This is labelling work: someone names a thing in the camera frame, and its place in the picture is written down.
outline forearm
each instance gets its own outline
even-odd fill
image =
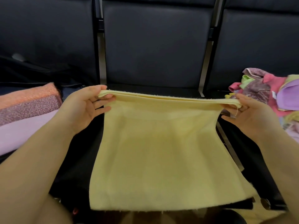
[[[256,141],[291,214],[299,221],[299,145],[283,130]]]
[[[0,223],[33,223],[72,138],[54,117],[0,165]]]

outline folded fabric edge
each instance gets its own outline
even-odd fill
[[[235,105],[237,108],[242,107],[240,102],[237,99],[196,99],[196,98],[182,98],[182,97],[170,97],[170,96],[158,96],[158,95],[149,95],[149,94],[141,94],[141,93],[131,93],[131,92],[123,92],[123,91],[115,91],[115,90],[102,90],[98,98],[101,98],[107,94],[117,95],[126,95],[126,96],[138,96],[144,98],[153,98],[153,99],[165,99],[165,100],[178,100],[178,101],[202,101],[202,102],[210,102],[210,103],[220,103],[220,104],[228,104]]]

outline right hand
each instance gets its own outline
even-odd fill
[[[257,142],[268,133],[283,131],[279,119],[270,106],[243,94],[236,94],[242,107],[222,105],[236,118],[222,116],[222,119],[236,125],[246,136]]]

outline fabric pile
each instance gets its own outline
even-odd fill
[[[225,98],[241,93],[269,105],[284,130],[299,143],[299,75],[276,77],[258,68],[246,68]]]
[[[54,83],[0,96],[0,156],[18,149],[62,104]]]

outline left hand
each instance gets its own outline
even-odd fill
[[[106,89],[107,86],[104,85],[88,86],[72,93],[64,101],[53,120],[63,124],[74,134],[79,133],[90,124],[94,117],[111,109],[110,106],[99,108],[115,101],[112,94],[107,94],[101,98],[97,97],[101,90]]]

